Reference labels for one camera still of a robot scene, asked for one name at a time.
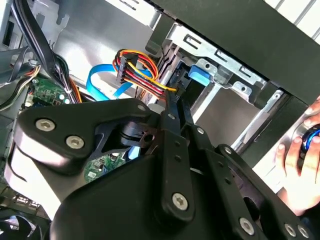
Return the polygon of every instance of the silver metal panel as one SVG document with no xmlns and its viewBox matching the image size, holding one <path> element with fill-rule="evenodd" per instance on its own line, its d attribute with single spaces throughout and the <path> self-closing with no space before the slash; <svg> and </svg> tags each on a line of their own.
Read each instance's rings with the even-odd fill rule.
<svg viewBox="0 0 320 240">
<path fill-rule="evenodd" d="M 250 71 L 241 63 L 229 57 L 223 51 L 214 47 L 212 44 L 205 41 L 184 26 L 175 23 L 170 30 L 167 39 L 172 40 L 174 44 L 194 56 L 208 57 L 212 59 L 251 85 L 254 85 L 256 82 L 263 85 L 267 83 L 260 76 Z"/>
<path fill-rule="evenodd" d="M 133 17 L 143 25 L 154 29 L 161 17 L 153 6 L 144 0 L 106 0 L 116 8 Z"/>
<path fill-rule="evenodd" d="M 246 143 L 245 139 L 248 139 L 248 134 L 252 134 L 252 129 L 255 129 L 255 131 L 258 130 L 258 128 L 262 125 L 263 122 L 261 122 L 261 118 L 264 117 L 264 114 L 269 113 L 269 111 L 272 109 L 272 107 L 277 103 L 277 101 L 280 99 L 280 97 L 283 95 L 283 91 L 277 90 L 272 95 L 272 97 L 268 100 L 266 105 L 263 109 L 261 109 L 257 115 L 254 116 L 250 124 L 245 128 L 245 130 L 240 134 L 240 136 L 237 138 L 236 141 L 231 145 L 231 147 L 237 151 L 237 149 L 241 146 L 242 143 Z"/>
<path fill-rule="evenodd" d="M 212 145 L 232 145 L 258 112 L 238 94 L 221 87 L 196 124 L 206 131 Z"/>
<path fill-rule="evenodd" d="M 1 0 L 0 1 L 0 43 L 2 44 L 9 14 L 10 14 L 10 6 L 11 6 L 12 0 Z"/>
<path fill-rule="evenodd" d="M 150 27 L 105 0 L 69 0 L 68 4 L 72 6 L 65 10 L 69 21 L 54 51 L 66 59 L 70 73 L 81 80 L 80 84 L 86 84 L 93 66 L 111 64 L 119 49 L 145 52 L 152 34 Z M 92 82 L 108 94 L 120 86 L 111 73 L 95 74 Z"/>
</svg>

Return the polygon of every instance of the cable tie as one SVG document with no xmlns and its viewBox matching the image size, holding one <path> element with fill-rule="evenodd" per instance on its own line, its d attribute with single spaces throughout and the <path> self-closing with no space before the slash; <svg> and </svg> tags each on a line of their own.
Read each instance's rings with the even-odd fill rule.
<svg viewBox="0 0 320 240">
<path fill-rule="evenodd" d="M 66 94 L 70 94 L 70 93 L 72 93 L 72 89 L 67 90 L 67 89 L 65 88 L 65 89 L 64 89 L 64 91 L 65 91 L 65 93 L 66 93 Z"/>
</svg>

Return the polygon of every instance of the human hand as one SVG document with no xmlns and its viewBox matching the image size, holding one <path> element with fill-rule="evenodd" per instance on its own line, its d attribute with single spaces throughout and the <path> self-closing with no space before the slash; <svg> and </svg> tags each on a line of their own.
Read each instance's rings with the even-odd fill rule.
<svg viewBox="0 0 320 240">
<path fill-rule="evenodd" d="M 280 144 L 275 157 L 275 165 L 284 178 L 285 189 L 278 195 L 297 216 L 320 202 L 320 137 L 312 138 L 300 170 L 298 159 L 301 145 L 302 138 L 296 137 L 285 156 L 285 145 Z"/>
<path fill-rule="evenodd" d="M 310 107 L 308 107 L 305 114 L 312 115 L 304 121 L 304 124 L 307 127 L 311 128 L 314 125 L 320 124 L 320 96 Z"/>
</svg>

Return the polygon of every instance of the black panel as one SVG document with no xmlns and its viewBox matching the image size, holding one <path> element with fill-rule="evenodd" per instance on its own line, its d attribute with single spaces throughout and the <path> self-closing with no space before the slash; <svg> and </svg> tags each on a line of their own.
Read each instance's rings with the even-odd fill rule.
<svg viewBox="0 0 320 240">
<path fill-rule="evenodd" d="M 51 225 L 56 240 L 215 240 L 216 198 L 206 177 L 192 172 L 196 215 L 183 229 L 159 224 L 154 216 L 156 158 L 148 156 L 117 168 L 73 192 L 59 207 Z"/>
<path fill-rule="evenodd" d="M 259 135 L 242 152 L 241 157 L 253 168 L 276 144 L 307 109 L 307 105 L 295 97 L 288 101 L 257 132 Z"/>
<path fill-rule="evenodd" d="M 208 40 L 311 104 L 320 46 L 262 0 L 152 0 Z"/>
</svg>

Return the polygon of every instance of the wire bundle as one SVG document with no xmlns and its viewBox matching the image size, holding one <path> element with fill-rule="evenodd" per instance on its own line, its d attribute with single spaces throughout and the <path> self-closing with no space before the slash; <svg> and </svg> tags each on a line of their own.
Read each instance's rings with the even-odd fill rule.
<svg viewBox="0 0 320 240">
<path fill-rule="evenodd" d="M 138 87 L 155 96 L 157 99 L 159 99 L 160 96 L 164 93 L 164 90 L 169 90 L 172 92 L 177 91 L 174 88 L 167 87 L 157 82 L 157 79 L 159 77 L 158 68 L 152 61 L 152 59 L 143 52 L 131 49 L 119 50 L 112 62 L 114 70 L 118 72 L 122 56 L 128 57 L 129 55 L 132 56 L 132 54 L 138 55 L 138 62 L 141 63 L 151 73 L 152 77 L 145 75 L 143 72 L 137 69 L 132 62 L 128 61 L 128 66 L 124 70 L 124 81 L 137 85 Z"/>
<path fill-rule="evenodd" d="M 37 66 L 31 75 L 27 75 L 27 78 L 23 78 L 18 81 L 12 95 L 4 103 L 0 104 L 0 112 L 10 108 L 15 103 L 20 94 L 23 92 L 25 86 L 27 86 L 27 84 L 29 84 L 38 75 L 40 68 L 40 66 Z"/>
<path fill-rule="evenodd" d="M 13 0 L 11 10 L 28 47 L 50 78 L 65 90 L 72 103 L 81 103 L 79 90 L 69 77 L 68 64 L 61 56 L 51 50 L 27 1 Z"/>
</svg>

